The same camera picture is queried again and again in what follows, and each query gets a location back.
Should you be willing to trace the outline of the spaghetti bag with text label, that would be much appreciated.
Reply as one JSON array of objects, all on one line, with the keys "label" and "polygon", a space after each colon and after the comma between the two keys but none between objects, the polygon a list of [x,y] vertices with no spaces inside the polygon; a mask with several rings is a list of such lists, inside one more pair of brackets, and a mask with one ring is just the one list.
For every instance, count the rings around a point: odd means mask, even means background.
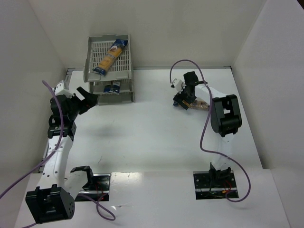
[{"label": "spaghetti bag with text label", "polygon": [[107,82],[104,87],[105,94],[119,94],[120,93],[120,81]]}]

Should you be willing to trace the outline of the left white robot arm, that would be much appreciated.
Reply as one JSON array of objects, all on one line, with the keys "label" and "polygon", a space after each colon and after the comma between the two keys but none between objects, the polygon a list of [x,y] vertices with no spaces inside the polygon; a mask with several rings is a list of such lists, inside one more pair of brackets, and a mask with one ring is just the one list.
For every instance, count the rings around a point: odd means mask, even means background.
[{"label": "left white robot arm", "polygon": [[33,191],[26,194],[26,204],[37,224],[71,219],[75,213],[75,198],[92,182],[89,166],[74,167],[65,179],[67,160],[76,133],[75,119],[96,106],[98,96],[78,87],[83,96],[56,86],[50,99],[52,115],[48,120],[48,152],[42,176]]}]

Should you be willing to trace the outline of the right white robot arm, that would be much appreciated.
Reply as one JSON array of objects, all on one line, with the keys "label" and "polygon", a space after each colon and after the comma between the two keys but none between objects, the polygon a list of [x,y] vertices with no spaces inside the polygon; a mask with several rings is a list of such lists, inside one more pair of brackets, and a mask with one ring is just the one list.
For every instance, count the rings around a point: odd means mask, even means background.
[{"label": "right white robot arm", "polygon": [[199,81],[194,71],[185,73],[184,80],[172,80],[171,87],[177,90],[173,105],[211,111],[210,124],[217,134],[218,148],[211,164],[216,170],[229,167],[232,140],[242,125],[242,118],[236,95],[227,95]]}]

